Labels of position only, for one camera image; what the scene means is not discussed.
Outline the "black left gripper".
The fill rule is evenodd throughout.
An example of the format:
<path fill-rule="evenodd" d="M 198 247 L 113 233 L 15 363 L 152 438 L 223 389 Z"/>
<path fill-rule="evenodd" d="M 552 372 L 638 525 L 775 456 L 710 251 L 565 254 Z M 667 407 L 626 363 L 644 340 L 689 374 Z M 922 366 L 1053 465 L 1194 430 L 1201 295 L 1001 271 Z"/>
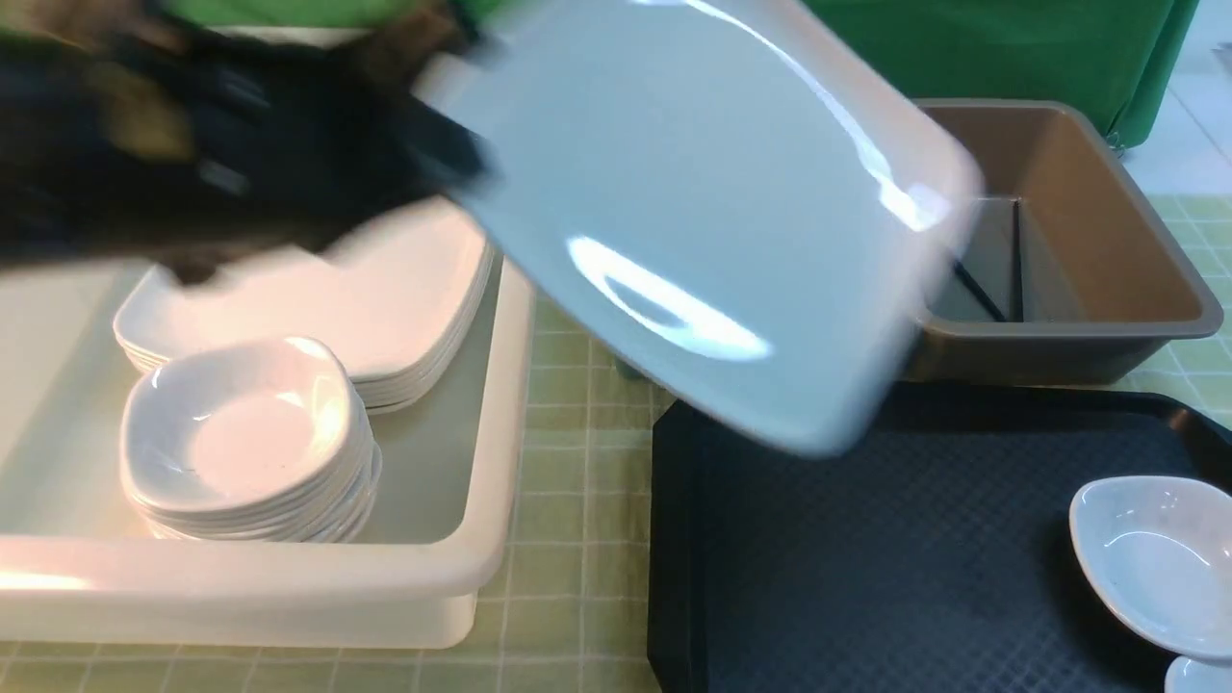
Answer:
<path fill-rule="evenodd" d="M 411 91 L 480 44 L 393 18 L 339 44 L 186 18 L 53 18 L 2 35 L 2 269 L 140 259 L 179 280 L 484 178 L 476 133 Z"/>

